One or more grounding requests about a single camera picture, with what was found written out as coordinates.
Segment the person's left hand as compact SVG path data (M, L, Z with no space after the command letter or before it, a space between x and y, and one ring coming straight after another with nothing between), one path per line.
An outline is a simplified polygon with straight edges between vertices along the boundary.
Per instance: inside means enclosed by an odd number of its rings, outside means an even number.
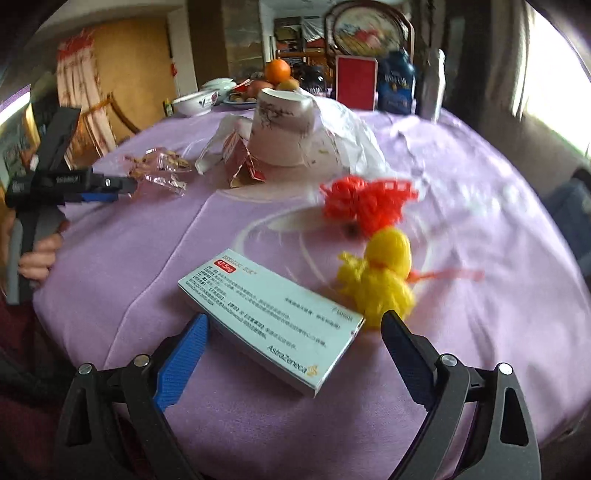
M63 221L55 233L36 242L31 252L22 254L18 273L27 280L43 283L55 264L57 253L63 246L63 233L69 225L69 221Z

